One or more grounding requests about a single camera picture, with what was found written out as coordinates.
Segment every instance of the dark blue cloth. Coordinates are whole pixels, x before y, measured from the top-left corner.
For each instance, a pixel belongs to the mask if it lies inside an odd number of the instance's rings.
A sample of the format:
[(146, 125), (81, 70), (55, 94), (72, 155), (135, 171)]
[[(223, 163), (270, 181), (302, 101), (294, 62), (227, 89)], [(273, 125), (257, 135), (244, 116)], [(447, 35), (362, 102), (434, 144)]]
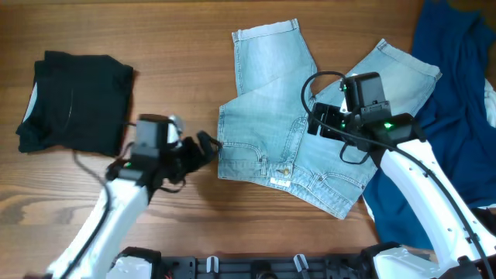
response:
[[(484, 69), (496, 35), (479, 12), (425, 1), (412, 55), (443, 76), (417, 120), (446, 176), (470, 208), (496, 203), (496, 129), (484, 107)], [(381, 170), (363, 193), (382, 242), (432, 249), (405, 197)]]

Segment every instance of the blue fabric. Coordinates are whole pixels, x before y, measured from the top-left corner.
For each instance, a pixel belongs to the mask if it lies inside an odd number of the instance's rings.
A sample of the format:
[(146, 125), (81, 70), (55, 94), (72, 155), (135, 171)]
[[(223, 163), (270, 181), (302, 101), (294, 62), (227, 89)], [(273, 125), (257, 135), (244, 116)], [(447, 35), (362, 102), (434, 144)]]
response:
[[(307, 133), (301, 86), (317, 71), (298, 21), (258, 26), (232, 34), (236, 97), (219, 108), (219, 178), (275, 188), (344, 219), (376, 172), (372, 160), (357, 166), (339, 158), (344, 142)], [(376, 71), (393, 114), (416, 115), (440, 76), (439, 68), (381, 40), (348, 74)], [(341, 106), (334, 82), (307, 103)], [(349, 148), (344, 159), (365, 154)]]
[[(474, 208), (496, 203), (496, 129), (484, 107), (487, 52), (496, 39), (479, 12), (458, 12), (425, 1), (412, 55), (443, 76), (416, 116), (436, 159), (462, 199)], [(401, 192), (378, 171), (363, 193), (381, 241), (432, 249)]]

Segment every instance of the black folded fabric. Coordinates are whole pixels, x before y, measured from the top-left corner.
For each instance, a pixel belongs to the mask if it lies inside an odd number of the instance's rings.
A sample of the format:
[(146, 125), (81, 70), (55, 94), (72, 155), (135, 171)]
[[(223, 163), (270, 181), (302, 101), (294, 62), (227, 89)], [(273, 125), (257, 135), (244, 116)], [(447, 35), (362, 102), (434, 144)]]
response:
[(62, 145), (117, 156), (133, 89), (133, 68), (108, 55), (45, 52), (35, 62), (37, 99), (21, 123), (19, 151)]

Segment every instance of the wooden surface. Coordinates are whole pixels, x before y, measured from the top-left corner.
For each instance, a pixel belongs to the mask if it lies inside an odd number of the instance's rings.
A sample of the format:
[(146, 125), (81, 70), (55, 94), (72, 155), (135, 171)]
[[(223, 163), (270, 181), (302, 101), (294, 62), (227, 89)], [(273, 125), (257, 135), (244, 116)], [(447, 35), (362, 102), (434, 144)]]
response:
[[(232, 31), (298, 18), (319, 69), (346, 72), (381, 38), (409, 51), (420, 8), (395, 0), (0, 7), (0, 278), (43, 271), (100, 191), (66, 150), (17, 150), (33, 63), (44, 50), (109, 54), (137, 71), (133, 119), (176, 113), (187, 136), (215, 135), (219, 106), (236, 97)], [(493, 49), (494, 83), (495, 57)], [(91, 154), (81, 160), (100, 174), (112, 162)], [(246, 257), (355, 253), (377, 242), (362, 202), (341, 221), (285, 192), (219, 180), (216, 171), (214, 162), (191, 174), (180, 194), (157, 192), (122, 246)]]

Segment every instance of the light blue jeans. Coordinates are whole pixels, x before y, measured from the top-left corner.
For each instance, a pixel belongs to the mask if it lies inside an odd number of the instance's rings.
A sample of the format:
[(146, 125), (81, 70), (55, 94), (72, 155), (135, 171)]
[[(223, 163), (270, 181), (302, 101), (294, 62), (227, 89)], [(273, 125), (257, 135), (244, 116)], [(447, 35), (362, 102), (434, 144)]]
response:
[[(344, 219), (377, 168), (343, 163), (342, 141), (306, 132), (301, 87), (317, 69), (296, 19), (239, 30), (232, 34), (237, 98), (220, 107), (219, 178), (249, 181), (287, 191)], [(412, 115), (423, 106), (440, 78), (439, 68), (404, 53), (385, 40), (348, 75), (380, 74), (393, 115)], [(341, 106), (335, 82), (306, 100)], [(349, 147), (344, 159), (359, 162), (364, 153)]]

